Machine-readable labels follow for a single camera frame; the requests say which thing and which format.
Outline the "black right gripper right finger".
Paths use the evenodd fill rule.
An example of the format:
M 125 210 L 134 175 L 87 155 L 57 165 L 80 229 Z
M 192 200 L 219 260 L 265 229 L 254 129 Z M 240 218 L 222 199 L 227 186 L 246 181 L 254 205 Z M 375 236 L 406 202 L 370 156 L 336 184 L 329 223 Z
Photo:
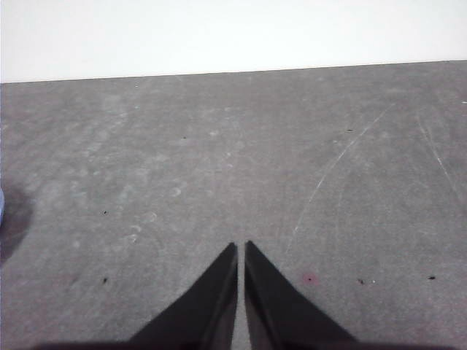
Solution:
M 307 300 L 252 242 L 245 244 L 244 291 L 252 341 L 356 342 L 337 322 Z

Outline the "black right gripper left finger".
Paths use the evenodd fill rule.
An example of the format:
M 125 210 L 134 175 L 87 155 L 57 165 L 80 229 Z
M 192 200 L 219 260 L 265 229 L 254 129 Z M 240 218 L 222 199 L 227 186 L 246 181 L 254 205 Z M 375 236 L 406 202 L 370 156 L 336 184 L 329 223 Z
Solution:
M 130 342 L 230 343 L 237 300 L 238 248 L 230 243 L 181 297 Z

